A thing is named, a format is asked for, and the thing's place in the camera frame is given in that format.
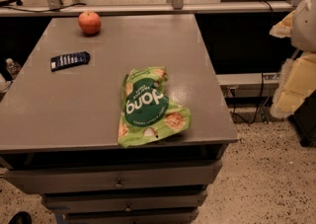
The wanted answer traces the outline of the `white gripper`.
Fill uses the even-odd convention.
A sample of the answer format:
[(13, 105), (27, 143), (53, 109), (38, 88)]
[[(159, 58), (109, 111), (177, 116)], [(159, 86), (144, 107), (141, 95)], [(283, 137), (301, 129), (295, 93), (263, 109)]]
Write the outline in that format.
[(270, 114), (276, 118), (293, 115), (316, 90), (316, 0), (302, 0), (270, 29), (273, 37), (291, 37), (291, 44), (303, 51), (281, 67), (278, 88), (273, 97)]

